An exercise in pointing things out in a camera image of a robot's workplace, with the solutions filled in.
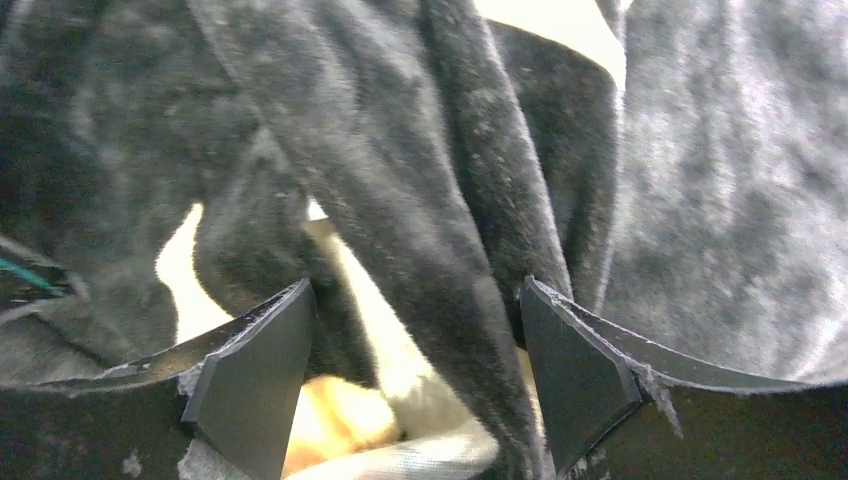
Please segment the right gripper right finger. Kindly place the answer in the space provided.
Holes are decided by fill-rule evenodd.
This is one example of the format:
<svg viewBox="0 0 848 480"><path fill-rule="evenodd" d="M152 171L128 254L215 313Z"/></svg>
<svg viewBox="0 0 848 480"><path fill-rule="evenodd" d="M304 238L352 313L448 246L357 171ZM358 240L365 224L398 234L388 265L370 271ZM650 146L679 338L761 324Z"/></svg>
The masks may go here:
<svg viewBox="0 0 848 480"><path fill-rule="evenodd" d="M751 375L527 278L521 316L561 479L843 479L847 385Z"/></svg>

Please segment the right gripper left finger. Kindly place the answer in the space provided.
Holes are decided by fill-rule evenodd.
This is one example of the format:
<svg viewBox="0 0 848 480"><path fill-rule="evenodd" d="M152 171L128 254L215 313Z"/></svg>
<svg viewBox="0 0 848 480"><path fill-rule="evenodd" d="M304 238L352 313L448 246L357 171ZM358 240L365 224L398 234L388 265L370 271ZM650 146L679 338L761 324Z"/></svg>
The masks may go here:
<svg viewBox="0 0 848 480"><path fill-rule="evenodd" d="M99 377L3 387L2 477L279 478L314 318L304 279Z"/></svg>

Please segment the black floral pillowcase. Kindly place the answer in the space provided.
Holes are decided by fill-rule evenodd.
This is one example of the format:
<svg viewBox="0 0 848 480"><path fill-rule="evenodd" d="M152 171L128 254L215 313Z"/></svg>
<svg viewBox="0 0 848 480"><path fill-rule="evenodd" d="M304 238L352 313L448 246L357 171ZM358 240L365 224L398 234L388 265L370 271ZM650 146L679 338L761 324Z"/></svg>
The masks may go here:
<svg viewBox="0 0 848 480"><path fill-rule="evenodd" d="M5 479L843 479L843 1L5 1Z"/></svg>

